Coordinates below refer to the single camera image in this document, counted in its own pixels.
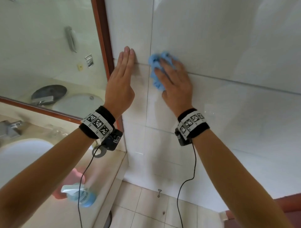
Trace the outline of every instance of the mirror frame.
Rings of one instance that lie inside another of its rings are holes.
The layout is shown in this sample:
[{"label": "mirror frame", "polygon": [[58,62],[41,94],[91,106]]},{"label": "mirror frame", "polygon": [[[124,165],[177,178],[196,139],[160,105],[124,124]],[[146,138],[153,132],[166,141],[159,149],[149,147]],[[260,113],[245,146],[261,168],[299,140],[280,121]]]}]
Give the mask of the mirror frame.
[{"label": "mirror frame", "polygon": [[[111,47],[111,39],[110,39],[110,32],[109,32],[109,24],[107,20],[107,12],[106,12],[106,6],[104,0],[91,0],[92,3],[92,9],[93,14],[95,18],[95,24],[99,39],[99,44],[101,47],[101,53],[102,58],[104,61],[104,67],[106,71],[107,80],[109,80],[111,73],[114,70],[114,59],[113,59],[113,53],[112,53],[112,47]],[[42,107],[36,107],[32,106],[30,104],[16,101],[13,99],[9,99],[6,97],[0,96],[0,102],[6,103],[9,105],[13,105],[16,107],[20,107],[23,109],[27,109],[30,111],[38,112],[44,115],[52,116],[55,118],[67,120],[69,122],[81,123],[81,118],[76,116],[70,116],[66,115],[64,113],[55,112],[46,108]],[[122,118],[116,120],[116,123],[114,124],[117,129],[123,132],[123,124],[122,124]]]}]

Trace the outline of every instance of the wire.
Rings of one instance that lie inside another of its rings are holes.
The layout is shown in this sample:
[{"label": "wire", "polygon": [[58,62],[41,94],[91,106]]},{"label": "wire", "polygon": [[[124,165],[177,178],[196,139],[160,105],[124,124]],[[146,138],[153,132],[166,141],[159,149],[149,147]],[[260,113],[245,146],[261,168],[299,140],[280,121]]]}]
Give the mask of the wire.
[{"label": "wire", "polygon": [[178,212],[179,212],[180,219],[181,219],[182,228],[183,228],[183,222],[182,222],[182,217],[181,217],[181,213],[180,213],[180,210],[179,210],[178,200],[179,200],[179,195],[180,195],[181,188],[183,187],[183,185],[184,185],[187,181],[193,180],[193,179],[194,179],[194,176],[195,176],[195,168],[196,168],[196,166],[197,166],[197,155],[196,155],[196,153],[195,153],[195,148],[194,148],[193,143],[192,143],[192,147],[193,147],[194,158],[195,158],[195,162],[194,162],[194,171],[193,171],[193,178],[184,181],[184,183],[183,183],[183,184],[181,185],[181,187],[180,187],[179,194],[178,194],[178,197],[177,197],[177,207],[178,207]]},{"label": "wire", "polygon": [[[93,161],[93,158],[97,152],[97,150],[100,148],[100,146],[95,150],[93,156],[92,156],[92,159],[90,161],[90,163],[88,164],[88,166],[86,167],[85,171],[82,173],[82,177],[84,176],[85,172],[87,171],[87,169],[89,168],[89,166],[91,165],[92,161]],[[82,218],[80,216],[80,210],[79,210],[79,197],[80,197],[80,186],[82,184],[82,177],[80,178],[80,182],[79,182],[79,191],[78,191],[78,201],[77,201],[77,209],[78,209],[78,214],[79,214],[79,220],[80,220],[80,227],[82,228]]]}]

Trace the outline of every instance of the wristband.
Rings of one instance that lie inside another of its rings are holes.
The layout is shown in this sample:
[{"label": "wristband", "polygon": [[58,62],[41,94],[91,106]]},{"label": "wristband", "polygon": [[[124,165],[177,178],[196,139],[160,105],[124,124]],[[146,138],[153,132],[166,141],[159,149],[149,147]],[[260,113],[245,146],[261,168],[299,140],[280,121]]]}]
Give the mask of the wristband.
[{"label": "wristband", "polygon": [[103,106],[82,120],[79,128],[92,139],[103,141],[113,131],[114,116]]},{"label": "wristband", "polygon": [[179,119],[180,118],[181,121],[176,128],[176,132],[180,133],[185,141],[197,137],[199,134],[210,128],[206,123],[204,116],[196,109],[189,109],[183,112],[179,116]]}]

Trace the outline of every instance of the mirror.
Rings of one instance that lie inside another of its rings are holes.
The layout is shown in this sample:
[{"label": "mirror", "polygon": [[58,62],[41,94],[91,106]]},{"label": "mirror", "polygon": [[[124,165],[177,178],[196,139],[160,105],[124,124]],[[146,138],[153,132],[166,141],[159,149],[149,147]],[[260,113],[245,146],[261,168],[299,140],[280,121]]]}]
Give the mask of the mirror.
[{"label": "mirror", "polygon": [[104,103],[90,0],[3,0],[0,31],[0,96],[78,118]]}]

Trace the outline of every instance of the blue cloth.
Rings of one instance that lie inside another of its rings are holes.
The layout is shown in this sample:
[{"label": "blue cloth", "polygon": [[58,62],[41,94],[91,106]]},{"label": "blue cloth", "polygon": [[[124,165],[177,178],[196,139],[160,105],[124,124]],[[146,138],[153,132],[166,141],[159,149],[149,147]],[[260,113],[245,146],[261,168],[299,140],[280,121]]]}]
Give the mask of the blue cloth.
[{"label": "blue cloth", "polygon": [[165,59],[169,65],[171,65],[174,69],[175,66],[172,64],[172,58],[174,60],[177,60],[174,56],[171,56],[168,52],[162,52],[161,54],[153,54],[148,58],[148,63],[151,66],[151,74],[150,77],[153,79],[153,86],[156,87],[158,90],[164,91],[165,87],[164,85],[159,81],[157,75],[154,72],[155,68],[160,69],[167,77],[168,75],[166,74],[165,70],[163,67],[160,65],[160,59],[163,58]]}]

